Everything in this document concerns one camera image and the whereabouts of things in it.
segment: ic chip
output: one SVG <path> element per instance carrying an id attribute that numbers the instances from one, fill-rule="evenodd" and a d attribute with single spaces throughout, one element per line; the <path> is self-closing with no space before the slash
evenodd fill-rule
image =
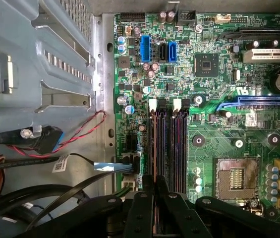
<path id="1" fill-rule="evenodd" d="M 124 90 L 124 83 L 119 84 L 119 90 Z"/>
<path id="2" fill-rule="evenodd" d="M 128 91 L 131 91 L 132 90 L 132 84 L 126 84 L 125 89 L 128 90 Z"/>
<path id="3" fill-rule="evenodd" d="M 168 84 L 168 85 L 166 85 L 166 89 L 167 89 L 168 91 L 172 91 L 172 90 L 175 89 L 175 85 L 174 85 L 174 84 Z"/>
<path id="4" fill-rule="evenodd" d="M 129 42 L 130 46 L 134 46 L 135 45 L 135 38 L 129 38 L 128 42 Z"/>
<path id="5" fill-rule="evenodd" d="M 130 56 L 134 56 L 135 55 L 135 49 L 134 48 L 130 48 L 129 49 L 129 55 Z"/>
<path id="6" fill-rule="evenodd" d="M 258 183 L 259 159 L 218 158 L 216 162 L 216 198 L 251 199 Z"/>
<path id="7" fill-rule="evenodd" d="M 125 77 L 125 71 L 119 71 L 119 77 Z"/>
<path id="8" fill-rule="evenodd" d="M 165 69 L 165 73 L 166 75 L 174 75 L 174 66 L 167 66 L 166 69 Z"/>
<path id="9" fill-rule="evenodd" d="M 130 68 L 130 57 L 129 56 L 120 56 L 118 59 L 119 68 Z"/>
<path id="10" fill-rule="evenodd" d="M 138 84 L 133 85 L 133 90 L 134 90 L 135 92 L 140 92 L 140 90 L 141 90 L 140 85 L 138 85 Z"/>
<path id="11" fill-rule="evenodd" d="M 196 54 L 195 55 L 195 76 L 196 77 L 217 77 L 219 73 L 218 54 Z"/>

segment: cable label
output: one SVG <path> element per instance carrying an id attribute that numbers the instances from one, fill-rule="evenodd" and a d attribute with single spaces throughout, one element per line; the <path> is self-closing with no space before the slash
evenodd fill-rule
<path id="1" fill-rule="evenodd" d="M 59 160 L 54 164 L 52 173 L 64 172 L 66 170 L 68 157 L 69 155 L 60 156 Z"/>

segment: blue capacitor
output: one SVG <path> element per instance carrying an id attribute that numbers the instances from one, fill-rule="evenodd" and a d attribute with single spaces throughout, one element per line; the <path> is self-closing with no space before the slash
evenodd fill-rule
<path id="1" fill-rule="evenodd" d="M 133 114 L 135 112 L 135 109 L 134 109 L 134 106 L 128 105 L 128 106 L 125 107 L 124 111 L 128 115 L 131 115 L 131 114 Z"/>

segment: white connector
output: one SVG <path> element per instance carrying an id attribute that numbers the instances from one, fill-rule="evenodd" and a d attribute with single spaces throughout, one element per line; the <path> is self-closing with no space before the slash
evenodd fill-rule
<path id="1" fill-rule="evenodd" d="M 280 63 L 280 49 L 252 49 L 243 54 L 244 63 Z"/>

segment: cable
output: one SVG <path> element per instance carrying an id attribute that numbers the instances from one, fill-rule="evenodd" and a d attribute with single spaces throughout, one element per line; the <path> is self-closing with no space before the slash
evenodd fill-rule
<path id="1" fill-rule="evenodd" d="M 91 178 L 88 178 L 88 179 L 80 182 L 75 187 L 73 187 L 71 190 L 69 190 L 68 192 L 64 193 L 62 196 L 57 198 L 54 202 L 52 202 L 49 206 L 47 206 L 45 208 L 45 210 L 43 210 L 41 213 L 39 213 L 37 215 L 37 217 L 31 222 L 31 224 L 27 227 L 26 230 L 31 229 L 40 219 L 42 219 L 44 216 L 46 216 L 48 212 L 55 210 L 57 207 L 62 205 L 64 202 L 69 200 L 72 196 L 74 196 L 76 193 L 83 190 L 85 187 L 89 186 L 90 184 L 92 184 L 92 183 L 98 181 L 99 179 L 102 179 L 108 175 L 115 174 L 118 172 L 125 172 L 125 171 L 129 171 L 129 170 L 130 169 L 121 169 L 121 170 L 116 170 L 116 171 L 105 172 L 105 173 L 101 173 L 101 174 L 92 176 Z"/>
<path id="2" fill-rule="evenodd" d="M 93 118 L 95 118 L 99 113 L 102 113 L 103 114 L 103 117 L 101 119 L 101 121 L 96 124 L 92 129 L 90 129 L 89 131 L 87 131 L 85 134 L 82 134 L 82 135 L 79 135 L 78 134 L 86 127 L 86 125 L 88 124 L 88 122 L 90 122 Z M 50 156 L 51 154 L 54 154 L 56 152 L 58 152 L 59 150 L 63 149 L 64 147 L 66 147 L 68 144 L 78 140 L 78 139 L 81 139 L 87 135 L 89 135 L 90 133 L 92 133 L 94 130 L 96 130 L 104 121 L 105 121 L 105 118 L 106 118 L 107 114 L 105 113 L 105 111 L 103 110 L 100 110 L 98 112 L 96 112 L 93 116 L 89 117 L 83 124 L 82 126 L 74 133 L 74 135 L 67 141 L 64 141 L 62 143 L 59 144 L 59 147 L 57 149 L 55 149 L 54 151 L 48 153 L 48 154 L 45 154 L 45 155 L 35 155 L 35 154 L 27 154 L 25 153 L 22 149 L 22 148 L 19 148 L 15 145 L 8 145 L 9 148 L 15 150 L 17 153 L 21 154 L 21 155 L 24 155 L 24 156 L 29 156 L 29 157 L 35 157 L 35 158 L 46 158 L 48 156 Z"/>

